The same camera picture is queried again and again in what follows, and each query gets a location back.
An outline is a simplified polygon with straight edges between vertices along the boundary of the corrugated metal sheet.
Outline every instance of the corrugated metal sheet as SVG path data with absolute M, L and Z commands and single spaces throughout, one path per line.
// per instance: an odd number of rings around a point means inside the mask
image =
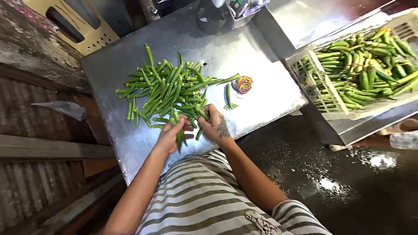
M 85 120 L 31 105 L 56 100 L 74 98 L 0 77 L 0 134 L 97 144 Z
M 83 185 L 81 161 L 0 163 L 0 232 Z
M 31 103 L 66 94 L 0 77 L 0 134 L 96 144 L 85 121 Z M 0 162 L 0 232 L 85 185 L 81 161 Z

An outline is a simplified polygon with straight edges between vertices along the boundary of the striped shirt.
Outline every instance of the striped shirt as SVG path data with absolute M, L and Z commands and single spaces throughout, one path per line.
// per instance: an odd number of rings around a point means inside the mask
M 301 202 L 269 216 L 240 189 L 223 153 L 186 156 L 161 176 L 137 234 L 330 235 Z

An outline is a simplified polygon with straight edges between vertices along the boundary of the okra bundle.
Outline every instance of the okra bundle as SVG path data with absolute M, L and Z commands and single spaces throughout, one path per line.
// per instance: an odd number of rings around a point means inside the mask
M 214 76 L 202 76 L 203 62 L 184 61 L 183 56 L 178 52 L 180 64 L 174 66 L 170 61 L 163 60 L 154 64 L 150 47 L 145 44 L 149 65 L 142 61 L 142 67 L 138 67 L 137 73 L 129 74 L 131 77 L 123 85 L 126 89 L 117 89 L 116 93 L 120 93 L 119 98 L 133 99 L 128 100 L 127 120 L 136 121 L 136 128 L 142 118 L 149 128 L 162 128 L 162 124 L 151 124 L 150 118 L 153 115 L 153 121 L 166 123 L 170 121 L 173 125 L 178 122 L 178 115 L 184 114 L 193 128 L 197 128 L 195 121 L 198 116 L 203 116 L 207 121 L 209 116 L 202 111 L 207 103 L 206 90 L 200 93 L 200 88 L 207 88 L 210 85 L 221 84 L 237 78 L 240 74 L 234 75 L 228 79 L 217 79 Z M 140 111 L 136 107 L 136 98 L 148 97 Z M 170 114 L 170 119 L 163 118 L 166 114 Z M 199 140 L 202 131 L 200 130 L 196 136 Z M 183 133 L 177 136 L 177 147 L 180 152 L 181 143 L 186 143 Z
M 349 109 L 363 109 L 378 99 L 396 99 L 418 84 L 417 56 L 407 42 L 391 34 L 390 28 L 357 33 L 315 54 Z M 318 108 L 324 112 L 340 111 L 316 72 L 312 72 L 320 89 L 321 98 L 315 100 Z

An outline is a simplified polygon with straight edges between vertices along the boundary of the colorful rubber bands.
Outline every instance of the colorful rubber bands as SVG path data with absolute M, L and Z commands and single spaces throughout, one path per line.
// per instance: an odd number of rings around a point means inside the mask
M 232 88 L 240 95 L 247 94 L 251 89 L 252 79 L 247 76 L 241 76 L 232 81 Z

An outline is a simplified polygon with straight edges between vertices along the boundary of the tattoo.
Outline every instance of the tattoo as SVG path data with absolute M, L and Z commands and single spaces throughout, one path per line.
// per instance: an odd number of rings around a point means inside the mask
M 219 137 L 230 137 L 231 135 L 229 134 L 227 122 L 225 121 L 224 116 L 219 115 L 219 118 L 221 120 L 221 124 L 218 126 Z

